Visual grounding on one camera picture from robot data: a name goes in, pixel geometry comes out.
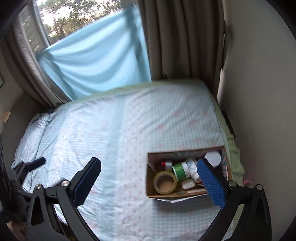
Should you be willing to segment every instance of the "window pane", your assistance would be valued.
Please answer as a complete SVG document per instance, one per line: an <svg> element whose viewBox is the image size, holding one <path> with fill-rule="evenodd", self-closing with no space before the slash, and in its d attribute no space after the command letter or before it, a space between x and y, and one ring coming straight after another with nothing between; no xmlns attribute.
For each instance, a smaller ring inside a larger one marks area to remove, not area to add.
<svg viewBox="0 0 296 241"><path fill-rule="evenodd" d="M50 44L122 10L120 0L37 0L37 5Z"/></svg>
<svg viewBox="0 0 296 241"><path fill-rule="evenodd" d="M48 45L44 42L40 32L33 4L29 3L25 6L20 12L19 17L32 51L34 53L39 53L44 50Z"/></svg>

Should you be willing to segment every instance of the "bedsheet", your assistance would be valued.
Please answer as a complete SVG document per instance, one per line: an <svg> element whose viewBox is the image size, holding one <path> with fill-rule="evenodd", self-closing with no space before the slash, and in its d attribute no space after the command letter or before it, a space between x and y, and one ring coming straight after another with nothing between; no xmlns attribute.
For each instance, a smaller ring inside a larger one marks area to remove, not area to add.
<svg viewBox="0 0 296 241"><path fill-rule="evenodd" d="M24 189L33 192L38 183L70 180L98 157L101 174L78 210L100 240L198 240L219 208L207 195L173 204L147 198L147 152L220 146L224 136L204 83L151 84L38 114L12 167L46 158L24 181ZM233 224L225 238L232 231Z"/></svg>

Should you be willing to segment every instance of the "gray curtain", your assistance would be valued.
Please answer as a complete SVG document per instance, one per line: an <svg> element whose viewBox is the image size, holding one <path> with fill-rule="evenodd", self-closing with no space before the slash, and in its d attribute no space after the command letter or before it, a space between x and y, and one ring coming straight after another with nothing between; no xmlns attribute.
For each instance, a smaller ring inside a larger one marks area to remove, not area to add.
<svg viewBox="0 0 296 241"><path fill-rule="evenodd" d="M0 42L0 48L19 87L44 108L70 101L65 93L42 71L29 44L22 18L24 9Z"/></svg>
<svg viewBox="0 0 296 241"><path fill-rule="evenodd" d="M152 80L198 78L216 97L224 15L222 0L139 0Z"/></svg>

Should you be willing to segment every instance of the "bolt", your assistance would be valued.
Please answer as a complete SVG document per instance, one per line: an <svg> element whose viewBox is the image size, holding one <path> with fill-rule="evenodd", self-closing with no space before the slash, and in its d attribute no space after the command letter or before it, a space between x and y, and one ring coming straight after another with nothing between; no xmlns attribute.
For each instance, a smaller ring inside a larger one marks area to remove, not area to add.
<svg viewBox="0 0 296 241"><path fill-rule="evenodd" d="M35 186L35 189L40 189L42 187L42 185L39 183L39 184L37 184L36 186Z"/></svg>
<svg viewBox="0 0 296 241"><path fill-rule="evenodd" d="M229 186L235 187L237 183L235 181L229 181Z"/></svg>
<svg viewBox="0 0 296 241"><path fill-rule="evenodd" d="M63 187L66 187L68 185L69 185L69 181L68 180L62 181L62 186Z"/></svg>
<svg viewBox="0 0 296 241"><path fill-rule="evenodd" d="M256 185L256 188L257 188L258 190L262 190L262 189L263 189L263 186L261 186L260 184L258 184L258 185Z"/></svg>

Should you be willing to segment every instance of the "cardboard box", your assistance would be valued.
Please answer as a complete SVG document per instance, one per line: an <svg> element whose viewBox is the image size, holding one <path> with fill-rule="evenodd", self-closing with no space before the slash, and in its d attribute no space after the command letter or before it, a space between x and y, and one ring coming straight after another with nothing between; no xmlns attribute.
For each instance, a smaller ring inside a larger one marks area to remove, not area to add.
<svg viewBox="0 0 296 241"><path fill-rule="evenodd" d="M164 161L166 159L172 160L173 165L184 161L188 157L194 157L196 160L203 158L208 151L218 151L221 155L221 163L219 165L220 171L227 180L232 180L231 169L229 165L229 160L226 154L224 146L198 149L198 150L185 150L185 151L175 151L175 152L158 152L158 153L148 153L147 162L147 173L146 173L146 196L149 198L154 198L162 201L168 202L179 202L192 197L206 195L207 191L204 187L196 186L194 189L184 191L179 182L174 193L171 194L159 194L153 188L153 178L155 176L155 164L157 162Z"/></svg>

